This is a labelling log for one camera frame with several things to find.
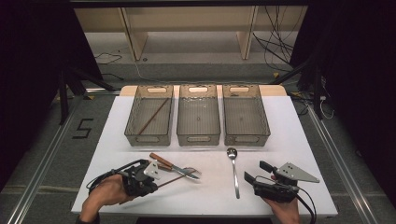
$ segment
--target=white tabletop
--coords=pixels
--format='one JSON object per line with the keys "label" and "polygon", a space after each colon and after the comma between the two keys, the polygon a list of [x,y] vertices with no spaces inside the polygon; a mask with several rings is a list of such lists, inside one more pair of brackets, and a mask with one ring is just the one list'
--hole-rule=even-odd
{"label": "white tabletop", "polygon": [[[149,153],[154,151],[179,167],[193,167],[199,170],[202,172],[201,179],[194,181],[181,178],[132,202],[105,206],[100,210],[101,214],[128,214],[140,217],[268,217],[273,214],[271,208],[260,197],[254,195],[253,187],[244,180],[244,172],[253,176],[270,177],[270,174],[259,167],[260,161],[266,161],[276,167],[289,161],[320,180],[319,183],[303,181],[298,183],[298,186],[305,189],[314,200],[318,217],[337,215],[288,96],[262,97],[271,130],[264,147],[235,147],[238,150],[235,163],[240,199],[235,197],[233,167],[225,152],[228,147],[224,146],[221,95],[219,96],[221,135],[219,145],[215,147],[178,145],[177,98],[174,104],[171,146],[132,147],[124,135],[124,130],[133,101],[133,96],[116,97],[72,212],[81,211],[81,205],[88,196],[86,185],[95,177],[132,161],[150,159]],[[177,173],[161,170],[160,175],[162,178],[155,180],[157,185],[178,176]],[[306,194],[300,191],[299,195],[311,204]],[[302,216],[309,216],[309,212],[302,204],[299,204],[299,209]]]}

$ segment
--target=metal spoon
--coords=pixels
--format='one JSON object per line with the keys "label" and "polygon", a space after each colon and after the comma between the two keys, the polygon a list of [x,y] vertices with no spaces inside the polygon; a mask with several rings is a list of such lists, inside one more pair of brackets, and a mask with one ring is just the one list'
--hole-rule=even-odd
{"label": "metal spoon", "polygon": [[236,151],[235,148],[229,147],[227,149],[227,155],[233,161],[233,177],[234,177],[234,182],[235,182],[235,194],[236,198],[239,199],[239,185],[238,185],[238,178],[236,177],[236,170],[235,170],[235,158],[238,155],[238,152]]}

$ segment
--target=plastic storage bin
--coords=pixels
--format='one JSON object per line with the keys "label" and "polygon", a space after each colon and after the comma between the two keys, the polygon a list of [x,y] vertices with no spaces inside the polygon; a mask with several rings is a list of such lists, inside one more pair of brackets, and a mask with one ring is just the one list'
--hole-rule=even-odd
{"label": "plastic storage bin", "polygon": [[173,86],[138,86],[125,136],[132,146],[169,146]]}
{"label": "plastic storage bin", "polygon": [[224,145],[263,147],[271,134],[258,85],[223,85]]}
{"label": "plastic storage bin", "polygon": [[181,85],[177,139],[181,146],[216,146],[220,121],[216,85]]}

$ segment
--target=knife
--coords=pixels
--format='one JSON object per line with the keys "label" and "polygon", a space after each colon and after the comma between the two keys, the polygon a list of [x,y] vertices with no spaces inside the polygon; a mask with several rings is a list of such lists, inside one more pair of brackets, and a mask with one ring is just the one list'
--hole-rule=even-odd
{"label": "knife", "polygon": [[160,157],[159,155],[157,155],[157,154],[155,154],[155,153],[153,153],[153,152],[151,152],[151,153],[149,154],[149,156],[150,156],[152,159],[155,159],[155,160],[157,160],[157,161],[160,161],[160,162],[162,162],[163,164],[165,164],[166,166],[171,167],[172,170],[175,170],[175,171],[177,171],[178,173],[180,173],[180,174],[182,174],[182,175],[184,175],[184,176],[186,176],[186,177],[189,177],[189,178],[191,178],[191,179],[199,179],[198,176],[193,175],[191,172],[189,172],[189,171],[187,171],[187,170],[184,170],[184,169],[181,169],[180,167],[175,166],[172,162],[167,161],[166,159]]}

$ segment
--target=utensil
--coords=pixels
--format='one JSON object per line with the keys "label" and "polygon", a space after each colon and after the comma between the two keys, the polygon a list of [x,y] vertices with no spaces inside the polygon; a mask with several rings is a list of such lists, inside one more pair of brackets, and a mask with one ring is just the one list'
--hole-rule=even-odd
{"label": "utensil", "polygon": [[236,198],[239,199],[239,185],[238,185],[238,178],[236,177],[236,169],[235,169],[235,158],[238,155],[238,151],[236,151],[236,149],[233,147],[229,147],[227,149],[227,155],[233,162],[233,178],[235,183],[235,194],[236,194]]}
{"label": "utensil", "polygon": [[151,152],[151,153],[149,154],[149,156],[150,156],[151,158],[157,160],[157,161],[162,162],[162,163],[165,164],[166,166],[169,166],[172,170],[175,170],[175,171],[177,171],[178,173],[180,173],[180,174],[182,174],[182,175],[184,175],[184,176],[186,176],[186,177],[189,177],[189,178],[191,178],[191,179],[199,179],[198,176],[193,175],[193,174],[192,174],[191,172],[189,172],[188,170],[181,169],[180,167],[175,166],[172,162],[167,161],[166,159],[160,157],[159,155],[157,155],[157,154],[155,154],[155,153],[153,153],[153,152]]}

